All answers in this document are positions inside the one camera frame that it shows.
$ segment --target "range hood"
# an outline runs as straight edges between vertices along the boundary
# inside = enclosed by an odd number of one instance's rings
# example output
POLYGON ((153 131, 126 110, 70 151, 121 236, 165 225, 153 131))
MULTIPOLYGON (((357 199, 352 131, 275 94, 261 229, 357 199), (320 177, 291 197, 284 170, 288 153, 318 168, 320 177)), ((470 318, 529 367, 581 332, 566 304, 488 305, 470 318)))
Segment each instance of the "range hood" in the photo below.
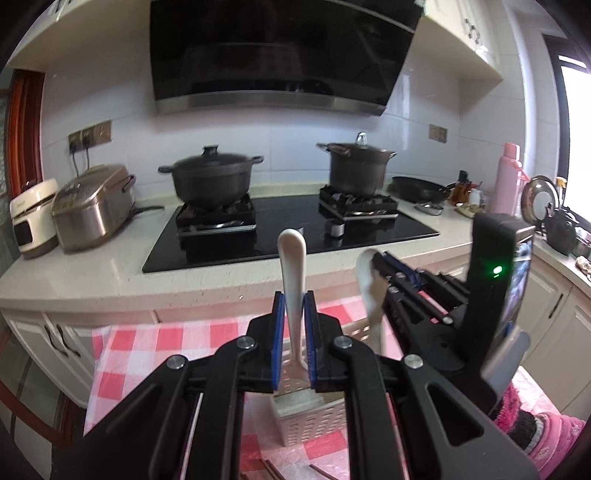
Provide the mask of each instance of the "range hood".
POLYGON ((422 8, 413 0, 152 0, 160 113, 280 105, 380 115, 422 8))

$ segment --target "chopstick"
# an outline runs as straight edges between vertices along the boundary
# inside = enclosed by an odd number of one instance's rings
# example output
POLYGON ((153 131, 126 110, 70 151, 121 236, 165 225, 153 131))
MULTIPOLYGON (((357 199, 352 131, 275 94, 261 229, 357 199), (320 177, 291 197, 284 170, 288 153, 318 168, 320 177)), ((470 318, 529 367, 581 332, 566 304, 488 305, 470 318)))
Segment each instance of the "chopstick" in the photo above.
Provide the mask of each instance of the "chopstick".
POLYGON ((316 470, 320 475, 325 476, 329 480, 339 480, 335 476, 332 476, 330 473, 326 473, 324 470, 322 470, 322 468, 319 468, 316 465, 310 464, 309 467, 312 468, 312 470, 316 470))
POLYGON ((261 459, 261 463, 273 480, 287 480, 270 460, 261 459))

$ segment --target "pink thermos bottle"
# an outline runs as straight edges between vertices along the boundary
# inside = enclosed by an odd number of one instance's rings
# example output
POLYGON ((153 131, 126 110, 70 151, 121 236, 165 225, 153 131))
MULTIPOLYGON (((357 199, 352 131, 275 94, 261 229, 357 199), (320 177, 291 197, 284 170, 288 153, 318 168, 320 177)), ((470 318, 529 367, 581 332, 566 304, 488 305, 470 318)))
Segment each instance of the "pink thermos bottle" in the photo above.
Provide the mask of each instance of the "pink thermos bottle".
POLYGON ((529 180, 519 161, 519 145, 506 143, 496 172, 495 191, 486 211, 514 215, 521 190, 529 180))

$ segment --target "black glass stovetop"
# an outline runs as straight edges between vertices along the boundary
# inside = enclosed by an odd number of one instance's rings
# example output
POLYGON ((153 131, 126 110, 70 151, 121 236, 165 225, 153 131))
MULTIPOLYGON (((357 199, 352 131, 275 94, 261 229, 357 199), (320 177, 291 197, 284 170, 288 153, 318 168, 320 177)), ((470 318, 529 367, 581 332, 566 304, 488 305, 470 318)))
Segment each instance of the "black glass stovetop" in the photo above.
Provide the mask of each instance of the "black glass stovetop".
POLYGON ((341 238, 331 238, 324 233, 324 223, 331 215, 325 210, 321 212, 318 195, 266 197, 252 199, 252 203, 256 212, 255 231, 197 236, 185 239, 183 248, 175 222, 182 208, 178 207, 142 271, 151 273, 276 258, 279 256, 277 237, 286 228, 304 229, 309 254, 439 235, 427 225, 400 213, 395 220, 379 223, 348 222, 341 238))

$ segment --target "white plastic basket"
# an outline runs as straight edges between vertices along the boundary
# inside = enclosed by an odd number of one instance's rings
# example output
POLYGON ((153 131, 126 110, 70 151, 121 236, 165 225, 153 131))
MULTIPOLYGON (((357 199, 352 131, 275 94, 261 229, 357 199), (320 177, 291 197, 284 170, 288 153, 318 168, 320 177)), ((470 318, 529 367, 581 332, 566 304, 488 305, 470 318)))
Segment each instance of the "white plastic basket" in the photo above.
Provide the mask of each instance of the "white plastic basket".
MULTIPOLYGON (((343 326, 343 334, 366 342, 369 324, 366 319, 343 326)), ((282 364, 290 358, 289 340, 283 343, 282 364)), ((310 383, 287 377, 281 372, 278 391, 271 397, 271 408, 284 446, 295 445, 335 432, 347 425, 342 392, 319 394, 310 383)))

